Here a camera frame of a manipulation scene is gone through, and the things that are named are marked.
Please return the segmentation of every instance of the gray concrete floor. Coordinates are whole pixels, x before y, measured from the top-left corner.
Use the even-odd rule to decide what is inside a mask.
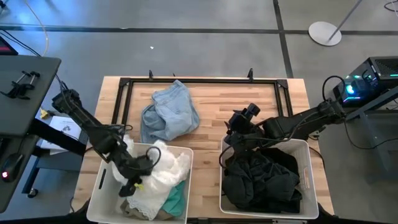
[[[307,30],[316,21],[338,24],[355,2],[279,0],[279,6],[284,29]],[[386,2],[364,0],[342,30],[397,31],[398,17],[383,8]],[[45,25],[57,27],[278,28],[272,0],[36,0],[31,5]],[[0,14],[0,26],[37,25],[22,1],[9,0],[8,6],[9,10]],[[11,33],[39,53],[43,51],[42,32]],[[105,75],[147,75],[151,69],[158,76],[244,77],[252,67],[255,77],[286,77],[278,34],[49,32],[49,39],[47,55],[62,59],[60,78],[80,93],[83,105],[92,113]],[[304,78],[312,106],[321,101],[321,85],[326,77],[346,76],[369,56],[397,55],[397,40],[397,35],[344,35],[337,46],[322,47],[308,35],[286,35],[293,76]],[[11,45],[21,54],[30,54]],[[50,108],[50,100],[57,93],[58,84],[53,83],[44,100],[45,108]],[[322,133],[320,148],[337,215],[398,222],[398,184],[365,181],[376,169],[370,151],[351,147],[342,126],[329,126]],[[34,185],[40,195],[27,199],[20,194],[22,186],[18,186],[0,219],[66,214],[76,180],[76,173],[40,171]],[[23,215],[21,205],[29,206]]]

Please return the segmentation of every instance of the white plastic bin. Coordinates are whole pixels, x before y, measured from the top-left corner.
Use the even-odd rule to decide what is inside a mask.
[[[134,150],[137,151],[137,154],[144,155],[148,147],[151,144],[141,144],[134,143]],[[191,157],[191,161],[193,161],[193,151],[190,148],[186,147],[175,147],[175,146],[167,146],[167,149],[170,150],[175,156],[180,155],[181,153],[185,153]],[[101,166],[99,167],[97,179],[95,181],[93,194],[91,196],[90,204],[87,210],[87,219],[92,222],[98,223],[112,223],[112,224],[127,224],[127,223],[137,223],[137,224],[185,224],[187,222],[187,212],[188,212],[188,200],[189,200],[189,190],[191,185],[191,173],[192,173],[192,164],[191,170],[188,173],[188,177],[185,180],[185,189],[184,189],[184,197],[185,197],[185,210],[184,213],[180,217],[175,217],[171,220],[138,220],[129,217],[124,217],[122,215],[122,211],[120,209],[120,205],[123,203],[125,198],[119,197],[119,190],[121,188],[121,184],[115,180],[112,174],[111,164],[107,164],[102,161]]]
[[[228,144],[221,140],[221,151],[228,147]],[[247,212],[240,210],[233,205],[226,196],[221,196],[222,182],[224,178],[223,168],[220,167],[220,209],[224,213],[235,215],[249,215],[260,218],[286,218],[286,219],[316,219],[318,217],[318,203],[315,194],[315,184],[313,182],[310,150],[308,143],[303,140],[291,139],[287,142],[280,142],[273,147],[277,147],[281,151],[294,156],[298,164],[298,174],[300,175],[300,183],[296,189],[300,191],[303,199],[300,202],[300,213],[259,213]],[[223,163],[233,154],[233,149],[229,149],[222,158]]]

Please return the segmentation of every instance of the white paper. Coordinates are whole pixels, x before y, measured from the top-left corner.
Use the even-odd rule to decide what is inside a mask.
[[[61,116],[54,116],[50,122],[50,127],[61,131],[74,139],[79,139],[81,133],[81,128],[71,118]],[[67,151],[66,149],[46,140],[43,140],[41,148],[50,149],[50,155]]]

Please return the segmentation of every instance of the jeans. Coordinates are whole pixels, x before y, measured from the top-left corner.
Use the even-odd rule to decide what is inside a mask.
[[[153,105],[141,114],[141,142],[171,141],[199,126],[199,115],[193,107],[188,88],[178,80],[169,89],[152,95]]]

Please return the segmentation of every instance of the wooden tabletop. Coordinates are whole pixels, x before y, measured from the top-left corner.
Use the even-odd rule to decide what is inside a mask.
[[[119,79],[120,77],[104,77],[95,111],[95,117],[103,124],[111,123]],[[302,79],[287,80],[294,114],[309,109],[304,81]],[[141,111],[152,103],[153,92],[169,86],[170,83],[134,84],[127,123],[133,126],[130,136],[135,142],[140,142]],[[187,83],[186,86],[190,90],[193,103],[198,111],[200,125],[192,133],[180,136],[169,142],[168,145],[189,147],[194,150],[188,217],[250,218],[222,213],[219,207],[220,166],[218,156],[221,138],[226,134],[224,121],[230,119],[233,110],[241,110],[250,103],[257,104],[261,109],[259,115],[252,119],[254,123],[272,116],[278,116],[274,87],[267,84],[210,83]],[[121,101],[119,123],[123,113],[126,92],[125,90]],[[316,141],[308,141],[308,143],[319,151]],[[333,213],[322,160],[314,152],[311,152],[311,160],[318,202],[322,204],[326,211]],[[72,202],[75,210],[81,208],[91,197],[100,163],[101,158],[94,151],[86,153]]]

